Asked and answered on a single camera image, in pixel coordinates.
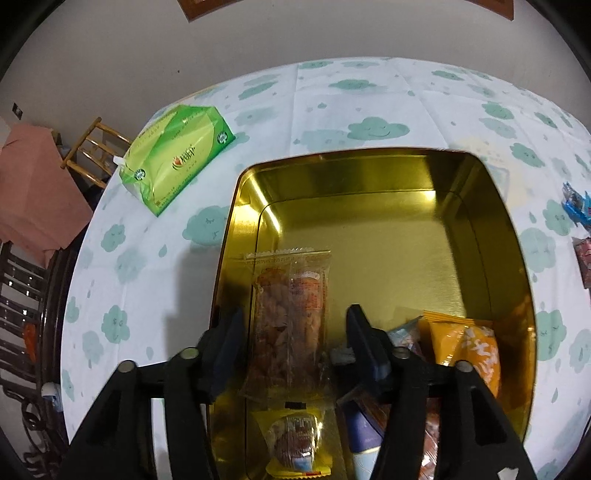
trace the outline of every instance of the white wall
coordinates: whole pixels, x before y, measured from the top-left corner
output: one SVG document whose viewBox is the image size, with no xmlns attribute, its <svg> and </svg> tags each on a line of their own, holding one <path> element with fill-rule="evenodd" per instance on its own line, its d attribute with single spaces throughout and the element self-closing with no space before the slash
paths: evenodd
<svg viewBox="0 0 591 480">
<path fill-rule="evenodd" d="M 0 83 L 0 115 L 73 142 L 97 115 L 134 136 L 160 107 L 244 73 L 301 60 L 401 56 L 481 70 L 591 127 L 591 84 L 525 0 L 515 21 L 465 0 L 242 0 L 188 23 L 176 0 L 66 0 Z"/>
<path fill-rule="evenodd" d="M 4 118 L 0 116 L 0 150 L 2 150 L 2 146 L 6 143 L 6 139 L 8 138 L 9 133 L 10 127 L 4 121 Z"/>
</svg>

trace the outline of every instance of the wrapped snack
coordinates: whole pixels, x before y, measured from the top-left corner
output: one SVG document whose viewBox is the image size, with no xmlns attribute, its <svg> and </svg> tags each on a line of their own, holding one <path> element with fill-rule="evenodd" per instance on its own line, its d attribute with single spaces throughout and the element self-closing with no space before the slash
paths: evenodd
<svg viewBox="0 0 591 480">
<path fill-rule="evenodd" d="M 322 450 L 320 410 L 285 408 L 253 415 L 269 448 L 268 474 L 276 478 L 330 475 L 332 459 Z"/>
<path fill-rule="evenodd" d="M 411 320 L 410 322 L 401 325 L 387 333 L 393 346 L 403 346 L 408 348 L 411 352 L 419 356 L 423 356 L 420 341 L 419 319 Z M 335 368 L 342 368 L 343 365 L 348 364 L 355 357 L 352 352 L 347 352 L 350 349 L 334 349 L 331 351 L 331 360 Z M 337 379 L 341 380 L 339 371 L 337 371 Z M 369 442 L 373 441 L 371 431 L 378 435 L 378 438 L 384 438 L 386 426 L 388 424 L 388 417 L 390 415 L 390 405 L 381 404 L 376 401 L 364 388 L 357 386 L 353 391 L 343 397 L 344 400 L 339 404 L 343 404 L 342 410 L 347 422 L 349 448 L 353 453 L 353 464 L 355 467 L 355 476 L 357 480 L 369 480 L 371 472 L 374 468 L 377 459 L 377 451 L 368 449 L 361 451 L 359 448 L 355 449 L 352 444 L 352 439 L 357 440 L 363 437 Z M 363 416 L 365 417 L 368 426 L 364 426 L 356 420 L 356 409 L 350 406 L 354 403 Z M 423 447 L 423 460 L 421 462 L 421 470 L 419 472 L 419 480 L 433 480 L 435 475 L 435 465 L 437 464 L 437 447 L 439 444 L 439 412 L 441 402 L 438 398 L 427 399 L 427 417 L 425 422 L 425 438 Z"/>
<path fill-rule="evenodd" d="M 576 242 L 574 252 L 577 254 L 577 260 L 579 260 L 583 287 L 591 288 L 591 238 Z"/>
<path fill-rule="evenodd" d="M 234 139 L 215 107 L 177 105 L 133 141 L 121 182 L 158 216 Z"/>
<path fill-rule="evenodd" d="M 254 260 L 251 357 L 243 392 L 306 401 L 325 386 L 324 311 L 330 252 L 259 254 Z"/>
<path fill-rule="evenodd" d="M 499 347 L 491 328 L 472 319 L 435 312 L 424 312 L 424 320 L 431 329 L 435 361 L 441 365 L 455 365 L 467 360 L 485 381 L 494 396 L 499 393 L 501 363 Z"/>
</svg>

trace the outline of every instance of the dark wooden chair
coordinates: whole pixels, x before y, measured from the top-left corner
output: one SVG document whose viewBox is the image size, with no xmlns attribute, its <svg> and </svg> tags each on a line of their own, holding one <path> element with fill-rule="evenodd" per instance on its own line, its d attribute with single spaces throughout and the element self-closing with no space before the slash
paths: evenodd
<svg viewBox="0 0 591 480">
<path fill-rule="evenodd" d="M 19 258 L 11 249 L 10 242 L 0 247 L 0 329 L 4 331 L 0 339 L 0 385 L 8 398 L 21 404 L 22 424 L 32 447 L 32 452 L 24 453 L 25 466 L 35 478 L 51 479 L 57 476 L 67 450 L 63 416 L 60 421 L 51 403 L 41 398 L 45 382 L 60 381 L 59 371 L 57 377 L 53 371 L 47 372 L 44 358 L 46 350 L 54 347 L 46 345 L 45 337 L 51 318 L 47 314 L 51 308 L 47 302 L 52 294 L 50 278 L 57 258 L 54 256 L 46 270 Z M 37 308 L 21 303 L 24 297 L 33 300 L 31 304 L 37 303 Z"/>
</svg>

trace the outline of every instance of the white tablecloth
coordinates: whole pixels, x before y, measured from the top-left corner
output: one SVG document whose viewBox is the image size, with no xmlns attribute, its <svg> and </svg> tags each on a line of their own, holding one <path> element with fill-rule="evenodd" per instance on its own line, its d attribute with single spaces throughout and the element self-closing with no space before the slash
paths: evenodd
<svg viewBox="0 0 591 480">
<path fill-rule="evenodd" d="M 76 264 L 64 322 L 61 385 L 70 437 L 121 360 L 165 361 L 207 328 L 220 243 L 244 168 L 348 148 L 453 147 L 484 162 L 519 236 L 538 331 L 525 447 L 539 478 L 556 476 L 591 413 L 591 307 L 571 244 L 586 232 L 560 206 L 565 180 L 591 190 L 591 135 L 576 118 L 484 73 L 396 58 L 277 67 L 178 103 L 217 107 L 236 140 L 159 218 L 118 175 L 109 182 Z M 161 460 L 162 421 L 154 431 Z"/>
</svg>

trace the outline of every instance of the yellow wrapper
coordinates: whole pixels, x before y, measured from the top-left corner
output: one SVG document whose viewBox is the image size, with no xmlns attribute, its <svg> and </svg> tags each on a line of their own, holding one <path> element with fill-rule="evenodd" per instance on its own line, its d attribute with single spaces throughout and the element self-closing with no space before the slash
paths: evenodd
<svg viewBox="0 0 591 480">
<path fill-rule="evenodd" d="M 332 457 L 328 454 L 322 445 L 322 418 L 323 413 L 318 408 L 308 407 L 302 410 L 293 410 L 290 408 L 282 408 L 280 410 L 256 411 L 252 415 L 255 417 L 259 428 L 269 448 L 271 461 L 267 464 L 266 470 L 269 475 L 275 478 L 314 478 L 320 476 L 327 476 L 332 471 Z M 314 444 L 313 451 L 309 452 L 312 455 L 313 463 L 305 468 L 305 471 L 300 471 L 296 468 L 289 468 L 282 464 L 279 458 L 285 458 L 286 452 L 278 452 L 279 445 L 284 445 L 281 442 L 281 437 L 284 434 L 282 427 L 287 418 L 302 417 L 306 418 L 308 423 L 313 427 L 310 430 L 310 443 Z"/>
<path fill-rule="evenodd" d="M 501 383 L 499 347 L 490 322 L 464 319 L 435 312 L 424 312 L 431 331 L 435 361 L 440 365 L 455 365 L 467 360 L 496 397 Z"/>
</svg>

